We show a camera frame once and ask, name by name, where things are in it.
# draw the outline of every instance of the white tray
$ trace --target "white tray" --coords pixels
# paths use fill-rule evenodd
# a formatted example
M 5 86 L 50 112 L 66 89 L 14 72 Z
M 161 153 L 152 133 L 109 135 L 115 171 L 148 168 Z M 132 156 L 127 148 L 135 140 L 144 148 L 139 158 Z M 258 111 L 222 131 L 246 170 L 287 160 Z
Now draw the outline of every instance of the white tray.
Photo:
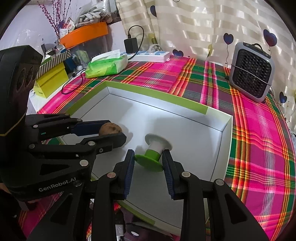
M 170 141 L 172 158 L 185 171 L 207 181 L 225 178 L 231 115 L 160 91 L 109 81 L 86 94 L 68 113 L 83 121 L 110 120 L 127 136 L 123 147 L 97 156 L 93 167 L 97 177 L 112 171 L 128 149 L 144 154 L 148 148 L 145 135 L 155 133 Z M 69 145 L 83 138 L 69 134 L 63 140 Z M 135 163 L 130 194 L 120 204 L 146 222 L 180 235 L 183 201 L 171 199 L 163 172 L 151 172 Z M 205 213 L 208 219 L 206 199 Z

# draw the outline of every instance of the yellow box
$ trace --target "yellow box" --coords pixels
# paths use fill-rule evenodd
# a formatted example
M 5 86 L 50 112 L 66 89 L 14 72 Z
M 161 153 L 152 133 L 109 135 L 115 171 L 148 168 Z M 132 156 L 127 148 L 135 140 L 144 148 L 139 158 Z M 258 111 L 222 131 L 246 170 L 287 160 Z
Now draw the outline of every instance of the yellow box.
M 47 98 L 68 79 L 64 63 L 62 62 L 37 79 L 33 90 L 36 95 Z

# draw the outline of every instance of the power strip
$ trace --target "power strip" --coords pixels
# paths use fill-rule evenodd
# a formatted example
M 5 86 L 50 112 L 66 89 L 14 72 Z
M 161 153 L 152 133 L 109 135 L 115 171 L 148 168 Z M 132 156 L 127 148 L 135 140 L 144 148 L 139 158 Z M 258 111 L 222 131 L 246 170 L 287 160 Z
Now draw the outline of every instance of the power strip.
M 126 54 L 128 58 L 134 55 L 134 53 L 127 54 L 126 52 L 121 53 Z M 155 62 L 155 63 L 164 63 L 170 60 L 170 52 L 157 51 L 154 53 L 148 53 L 147 51 L 139 51 L 135 57 L 129 60 L 129 62 Z

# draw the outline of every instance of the green tissue package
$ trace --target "green tissue package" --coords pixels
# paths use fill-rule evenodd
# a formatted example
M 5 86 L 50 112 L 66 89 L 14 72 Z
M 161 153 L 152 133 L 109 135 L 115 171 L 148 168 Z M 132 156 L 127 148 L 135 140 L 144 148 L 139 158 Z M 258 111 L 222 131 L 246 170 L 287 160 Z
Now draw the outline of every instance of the green tissue package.
M 87 65 L 85 75 L 89 78 L 96 78 L 106 75 L 118 74 L 128 64 L 127 55 L 121 55 L 115 50 L 94 57 Z

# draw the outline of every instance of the white disc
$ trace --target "white disc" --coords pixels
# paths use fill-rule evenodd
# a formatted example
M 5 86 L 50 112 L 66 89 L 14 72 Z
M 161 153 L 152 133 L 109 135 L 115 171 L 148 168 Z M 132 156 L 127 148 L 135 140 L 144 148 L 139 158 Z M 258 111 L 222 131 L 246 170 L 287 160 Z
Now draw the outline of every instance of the white disc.
M 163 150 L 164 149 L 172 150 L 173 148 L 172 144 L 168 140 L 166 140 L 165 138 L 159 135 L 152 134 L 152 133 L 149 133 L 145 136 L 145 141 L 148 145 L 150 145 L 151 142 L 158 142 L 160 146 L 163 147 Z

